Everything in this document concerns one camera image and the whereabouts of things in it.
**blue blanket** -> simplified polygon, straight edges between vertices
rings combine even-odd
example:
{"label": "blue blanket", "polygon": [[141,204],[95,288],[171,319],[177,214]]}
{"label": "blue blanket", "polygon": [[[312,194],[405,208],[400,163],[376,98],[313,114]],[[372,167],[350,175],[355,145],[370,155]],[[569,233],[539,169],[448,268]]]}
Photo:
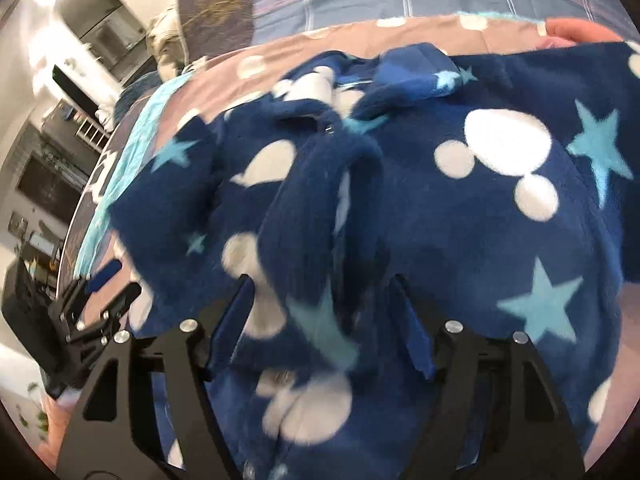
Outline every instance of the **blue blanket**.
{"label": "blue blanket", "polygon": [[230,306],[208,386],[238,467],[398,476],[436,391],[397,273],[478,333],[527,332],[586,450],[616,295],[640,270],[633,48],[327,52],[211,124],[194,118],[143,168],[110,208],[155,293],[141,335],[196,316],[242,273],[256,285],[239,340],[225,338],[242,323]]}

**bed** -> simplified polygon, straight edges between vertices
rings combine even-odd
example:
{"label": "bed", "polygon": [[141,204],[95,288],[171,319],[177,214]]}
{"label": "bed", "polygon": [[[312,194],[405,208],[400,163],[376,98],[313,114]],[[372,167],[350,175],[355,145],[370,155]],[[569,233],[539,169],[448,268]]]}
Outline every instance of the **bed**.
{"label": "bed", "polygon": [[[619,0],[177,0],[177,9],[189,61],[202,57],[208,61],[198,66],[190,80],[166,103],[145,160],[175,133],[193,110],[210,121],[239,98],[268,90],[274,78],[324,50],[344,49],[369,57],[386,48],[419,40],[433,43],[452,56],[481,52],[508,54],[539,47],[546,36],[545,19],[553,16],[582,18],[606,26],[623,39],[640,39]],[[367,38],[367,43],[357,44],[357,38]],[[280,63],[270,66],[267,73],[251,85],[229,85],[222,91],[220,88],[212,91],[213,81],[230,80],[225,75],[235,71],[237,65],[267,54],[270,59],[281,60]],[[66,238],[58,279],[60,290],[74,275],[76,259],[96,207],[152,95],[153,89],[131,106],[82,194]],[[117,238],[110,232],[95,245],[95,255],[92,270],[113,257],[122,258],[125,265],[108,286],[94,294],[85,312],[87,323],[95,319],[101,307],[129,280],[138,279]],[[629,288],[625,293],[629,305],[637,304],[635,289]],[[144,323],[152,297],[152,292],[143,287],[143,294],[128,320],[134,330]],[[632,383],[637,390],[640,383],[634,377],[632,364],[639,358],[636,334],[640,322],[634,320],[637,315],[631,308],[623,309],[623,316],[626,324],[623,323],[619,358],[624,356],[628,365],[618,369],[617,380]],[[615,410],[618,416],[610,416],[596,434],[586,457],[589,465],[610,444],[611,435],[620,430],[636,400],[616,398],[607,404],[607,409]]]}

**blue star print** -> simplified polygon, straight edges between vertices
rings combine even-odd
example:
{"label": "blue star print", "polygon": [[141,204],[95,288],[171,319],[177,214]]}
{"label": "blue star print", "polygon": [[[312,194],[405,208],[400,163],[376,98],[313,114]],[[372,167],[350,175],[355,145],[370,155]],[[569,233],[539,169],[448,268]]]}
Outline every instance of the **blue star print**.
{"label": "blue star print", "polygon": [[442,72],[437,72],[436,77],[438,78],[436,90],[447,89],[451,92],[456,87],[456,82],[460,78],[460,74],[458,72],[451,72],[450,70],[443,70]]}
{"label": "blue star print", "polygon": [[629,180],[634,178],[634,174],[616,148],[618,110],[613,110],[605,119],[599,121],[578,99],[575,100],[575,107],[578,108],[582,131],[574,137],[566,150],[574,156],[583,155],[591,159],[591,171],[602,209],[607,200],[611,171]]}
{"label": "blue star print", "polygon": [[197,140],[183,140],[181,142],[177,142],[172,137],[154,156],[154,164],[151,167],[151,172],[153,173],[168,162],[173,162],[181,168],[188,168],[190,162],[185,152],[197,142]]}
{"label": "blue star print", "polygon": [[187,249],[187,256],[191,253],[202,254],[204,252],[204,239],[207,235],[200,234],[198,232],[192,233],[187,240],[189,248]]}
{"label": "blue star print", "polygon": [[460,70],[460,77],[462,78],[463,85],[466,85],[470,81],[478,81],[478,78],[474,76],[471,67],[467,68],[466,70],[464,68],[458,67],[458,70]]}
{"label": "blue star print", "polygon": [[500,300],[497,306],[500,310],[524,319],[524,330],[534,343],[539,342],[545,332],[575,343],[574,327],[566,314],[566,308],[581,283],[582,277],[552,285],[542,262],[536,258],[530,294]]}
{"label": "blue star print", "polygon": [[352,117],[345,117],[342,120],[342,125],[347,128],[352,134],[364,135],[369,130],[373,130],[378,126],[382,126],[388,119],[386,115],[380,115],[380,117],[376,117],[370,121],[360,121],[358,119],[354,119]]}
{"label": "blue star print", "polygon": [[335,320],[331,283],[327,283],[318,305],[287,298],[287,307],[308,341],[327,361],[344,371],[356,365],[360,351],[356,343],[342,334]]}

